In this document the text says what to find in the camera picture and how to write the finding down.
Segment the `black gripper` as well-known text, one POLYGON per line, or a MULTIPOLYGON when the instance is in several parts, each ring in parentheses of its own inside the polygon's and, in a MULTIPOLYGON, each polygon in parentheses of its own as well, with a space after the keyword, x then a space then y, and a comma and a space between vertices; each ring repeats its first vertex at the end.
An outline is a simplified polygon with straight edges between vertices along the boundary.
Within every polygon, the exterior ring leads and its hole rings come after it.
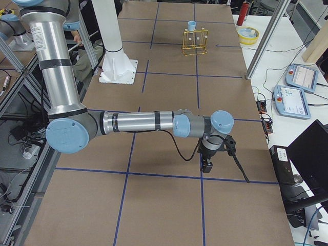
POLYGON ((220 135, 213 135, 208 139, 200 138, 198 141, 198 153, 203 160, 210 160, 217 152, 226 151, 225 140, 220 135))

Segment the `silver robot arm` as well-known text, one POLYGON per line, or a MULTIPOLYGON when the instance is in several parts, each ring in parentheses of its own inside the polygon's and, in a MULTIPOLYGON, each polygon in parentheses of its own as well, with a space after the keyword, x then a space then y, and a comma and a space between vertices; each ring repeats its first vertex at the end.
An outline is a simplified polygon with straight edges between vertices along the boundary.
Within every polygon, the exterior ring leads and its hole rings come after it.
POLYGON ((64 26, 78 21, 78 1, 17 1, 21 18, 30 26, 39 67, 51 109, 46 139, 62 153, 75 153, 97 136, 118 132, 165 131, 172 137, 196 137, 195 151, 205 165, 218 151, 235 156, 231 114, 218 110, 211 116, 189 110, 134 113, 90 112, 79 99, 64 26))

